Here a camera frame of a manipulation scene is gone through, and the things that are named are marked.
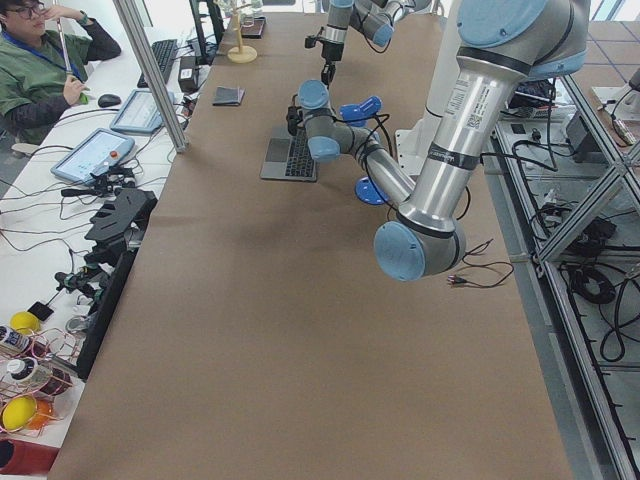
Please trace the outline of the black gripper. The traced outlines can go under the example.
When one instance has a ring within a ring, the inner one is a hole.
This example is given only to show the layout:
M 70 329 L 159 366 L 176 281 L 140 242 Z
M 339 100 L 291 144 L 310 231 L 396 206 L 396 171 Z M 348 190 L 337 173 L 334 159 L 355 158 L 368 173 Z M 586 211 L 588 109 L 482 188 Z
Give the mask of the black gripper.
M 286 123 L 287 131 L 290 135 L 296 135 L 302 122 L 302 110 L 296 103 L 297 94 L 291 98 L 290 105 L 287 107 Z
M 321 56 L 326 60 L 321 71 L 321 81 L 329 88 L 336 72 L 336 66 L 333 61 L 341 61 L 343 55 L 343 44 L 329 40 L 322 40 Z

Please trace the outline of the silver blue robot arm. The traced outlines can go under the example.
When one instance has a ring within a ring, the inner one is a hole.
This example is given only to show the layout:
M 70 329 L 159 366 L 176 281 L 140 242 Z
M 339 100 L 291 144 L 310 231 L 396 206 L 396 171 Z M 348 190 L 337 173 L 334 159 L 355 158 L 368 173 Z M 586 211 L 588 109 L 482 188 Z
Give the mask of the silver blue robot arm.
M 305 39 L 305 47 L 322 45 L 324 66 L 321 82 L 329 87 L 336 63 L 342 60 L 348 28 L 360 33 L 376 53 L 384 53 L 391 42 L 395 25 L 404 17 L 431 8 L 432 1 L 324 1 L 328 19 L 318 33 Z
M 374 134 L 334 117 L 319 80 L 298 90 L 307 145 L 323 163 L 352 155 L 396 204 L 396 218 L 378 228 L 381 270 L 400 281 L 445 272 L 464 256 L 466 240 L 454 210 L 478 165 L 500 111 L 517 85 L 578 71 L 586 57 L 587 1 L 463 1 L 446 24 L 457 35 L 459 74 L 418 179 L 412 180 Z

